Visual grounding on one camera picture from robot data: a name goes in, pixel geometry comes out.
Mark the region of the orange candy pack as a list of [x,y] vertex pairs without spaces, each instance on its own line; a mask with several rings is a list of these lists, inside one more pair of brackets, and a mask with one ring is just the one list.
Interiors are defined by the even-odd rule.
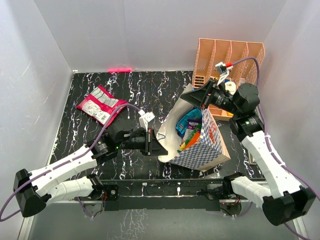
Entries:
[[201,133],[196,131],[194,133],[192,133],[187,140],[185,141],[185,149],[189,148],[190,146],[192,146],[193,144],[195,144],[198,140],[198,138],[200,137]]

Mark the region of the blue checkered paper bag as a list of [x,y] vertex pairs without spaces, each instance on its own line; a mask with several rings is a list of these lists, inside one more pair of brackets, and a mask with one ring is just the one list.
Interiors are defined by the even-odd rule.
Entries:
[[201,111],[202,126],[200,132],[195,135],[197,137],[195,143],[178,152],[183,145],[183,138],[178,135],[176,125],[193,108],[192,104],[181,98],[176,101],[156,135],[158,141],[168,151],[167,155],[159,156],[158,160],[205,172],[229,161],[231,157],[219,127],[208,109]]

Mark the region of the pink snack bag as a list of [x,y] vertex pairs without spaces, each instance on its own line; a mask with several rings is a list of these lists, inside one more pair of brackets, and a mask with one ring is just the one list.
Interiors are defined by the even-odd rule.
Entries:
[[99,85],[76,108],[104,125],[112,112],[123,104],[127,102],[115,98]]

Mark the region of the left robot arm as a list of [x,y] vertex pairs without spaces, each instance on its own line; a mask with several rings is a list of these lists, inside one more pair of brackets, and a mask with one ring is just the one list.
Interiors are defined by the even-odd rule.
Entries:
[[19,170],[13,184],[19,212],[28,218],[62,200],[99,199],[104,187],[96,174],[75,180],[71,177],[114,159],[119,150],[139,150],[144,156],[168,154],[150,127],[120,131],[108,127],[100,137],[53,164],[33,171]]

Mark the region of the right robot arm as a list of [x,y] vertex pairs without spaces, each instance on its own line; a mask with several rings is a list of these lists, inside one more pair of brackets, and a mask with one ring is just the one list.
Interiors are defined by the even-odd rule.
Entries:
[[230,94],[224,86],[218,86],[210,79],[202,87],[183,93],[180,98],[201,109],[214,105],[232,113],[229,124],[233,134],[250,152],[268,183],[268,187],[263,187],[236,172],[223,179],[221,191],[226,197],[233,199],[238,195],[250,200],[262,209],[274,226],[308,213],[316,195],[277,163],[269,151],[264,124],[255,113],[260,103],[255,85],[243,83],[234,94]]

